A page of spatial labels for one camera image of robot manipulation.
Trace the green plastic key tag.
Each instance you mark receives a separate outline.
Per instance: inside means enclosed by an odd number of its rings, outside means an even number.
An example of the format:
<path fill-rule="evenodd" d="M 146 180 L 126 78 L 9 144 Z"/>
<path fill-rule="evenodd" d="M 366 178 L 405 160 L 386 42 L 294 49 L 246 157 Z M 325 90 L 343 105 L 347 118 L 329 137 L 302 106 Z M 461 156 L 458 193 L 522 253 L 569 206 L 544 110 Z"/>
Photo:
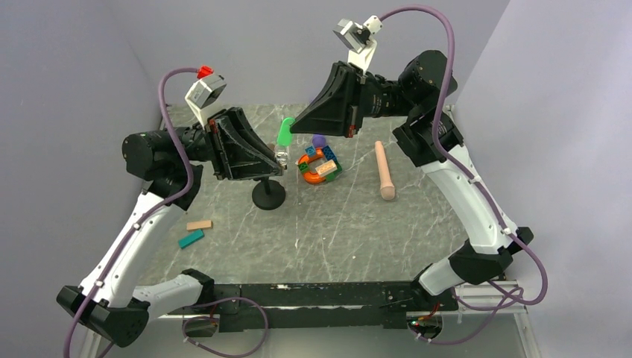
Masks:
<path fill-rule="evenodd" d="M 277 145 L 288 147 L 292 143 L 293 134 L 291 132 L 291 126 L 294 122 L 295 118 L 293 117 L 286 117 L 282 120 L 276 138 Z"/>

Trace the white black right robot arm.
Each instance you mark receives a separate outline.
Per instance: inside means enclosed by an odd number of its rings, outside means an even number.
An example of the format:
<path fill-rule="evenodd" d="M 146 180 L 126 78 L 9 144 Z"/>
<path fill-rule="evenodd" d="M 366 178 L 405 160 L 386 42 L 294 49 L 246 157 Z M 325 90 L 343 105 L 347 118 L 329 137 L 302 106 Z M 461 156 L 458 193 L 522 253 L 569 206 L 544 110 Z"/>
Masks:
<path fill-rule="evenodd" d="M 458 250 L 414 278 L 411 300 L 421 310 L 431 309 L 454 286 L 499 276 L 533 239 L 528 227 L 515 225 L 481 192 L 483 182 L 463 136 L 437 105 L 446 63 L 442 52 L 424 51 L 395 81 L 349 63 L 334 63 L 317 98 L 290 128 L 293 134 L 349 138 L 367 117 L 405 117 L 393 132 L 398 146 L 440 189 L 468 235 Z"/>

